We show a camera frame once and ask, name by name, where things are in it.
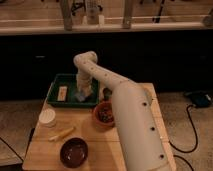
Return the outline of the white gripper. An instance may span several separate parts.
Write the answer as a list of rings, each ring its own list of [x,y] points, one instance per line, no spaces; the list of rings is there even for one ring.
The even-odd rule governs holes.
[[[89,97],[92,94],[92,78],[77,75],[76,80],[78,91],[85,97]]]

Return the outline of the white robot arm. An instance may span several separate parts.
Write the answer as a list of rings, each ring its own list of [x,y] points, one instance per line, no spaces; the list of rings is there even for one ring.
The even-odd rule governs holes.
[[[77,87],[84,91],[95,78],[112,91],[111,105],[127,171],[173,171],[145,89],[97,64],[94,51],[78,54]]]

